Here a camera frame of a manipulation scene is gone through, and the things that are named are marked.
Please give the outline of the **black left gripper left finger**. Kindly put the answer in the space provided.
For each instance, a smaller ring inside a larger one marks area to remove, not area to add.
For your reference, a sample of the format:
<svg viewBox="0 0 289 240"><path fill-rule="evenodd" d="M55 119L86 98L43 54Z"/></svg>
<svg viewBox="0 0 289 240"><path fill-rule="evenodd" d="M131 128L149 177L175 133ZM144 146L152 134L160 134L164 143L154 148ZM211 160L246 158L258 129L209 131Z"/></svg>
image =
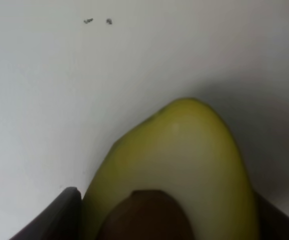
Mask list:
<svg viewBox="0 0 289 240"><path fill-rule="evenodd" d="M81 213L80 191L76 187L67 187L11 240L77 240Z"/></svg>

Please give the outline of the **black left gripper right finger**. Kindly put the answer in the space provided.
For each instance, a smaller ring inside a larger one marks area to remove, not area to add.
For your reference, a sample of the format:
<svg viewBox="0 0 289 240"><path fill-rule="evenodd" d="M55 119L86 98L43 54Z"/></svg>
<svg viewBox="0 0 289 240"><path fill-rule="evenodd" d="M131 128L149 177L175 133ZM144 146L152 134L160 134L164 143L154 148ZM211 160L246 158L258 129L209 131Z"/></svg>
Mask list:
<svg viewBox="0 0 289 240"><path fill-rule="evenodd" d="M289 240L289 216L255 192L261 240Z"/></svg>

